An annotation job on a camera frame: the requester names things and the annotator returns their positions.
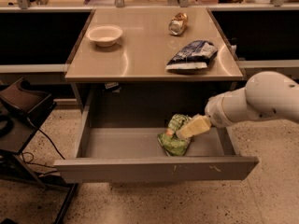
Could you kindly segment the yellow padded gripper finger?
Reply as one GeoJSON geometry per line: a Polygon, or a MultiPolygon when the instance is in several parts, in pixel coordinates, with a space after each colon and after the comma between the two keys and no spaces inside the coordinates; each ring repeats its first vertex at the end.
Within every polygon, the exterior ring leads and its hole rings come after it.
{"type": "Polygon", "coordinates": [[[195,115],[190,121],[176,131],[176,135],[179,139],[187,139],[201,133],[206,133],[210,128],[211,122],[207,116],[195,115]]]}

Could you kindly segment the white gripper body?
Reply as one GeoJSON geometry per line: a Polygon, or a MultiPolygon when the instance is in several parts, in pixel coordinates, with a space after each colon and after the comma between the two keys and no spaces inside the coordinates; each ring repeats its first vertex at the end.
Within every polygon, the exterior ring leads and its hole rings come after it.
{"type": "Polygon", "coordinates": [[[230,96],[231,93],[227,91],[208,99],[205,107],[205,115],[208,117],[210,123],[217,128],[225,128],[235,124],[229,119],[222,104],[223,101],[230,96]]]}

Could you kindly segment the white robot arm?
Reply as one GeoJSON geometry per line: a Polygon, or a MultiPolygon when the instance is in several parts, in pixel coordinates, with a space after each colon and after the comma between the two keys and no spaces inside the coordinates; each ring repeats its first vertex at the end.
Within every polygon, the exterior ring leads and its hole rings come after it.
{"type": "Polygon", "coordinates": [[[179,139],[224,128],[242,121],[287,119],[299,122],[299,85],[280,73],[264,71],[252,76],[244,88],[211,97],[205,115],[196,115],[176,135],[179,139]]]}

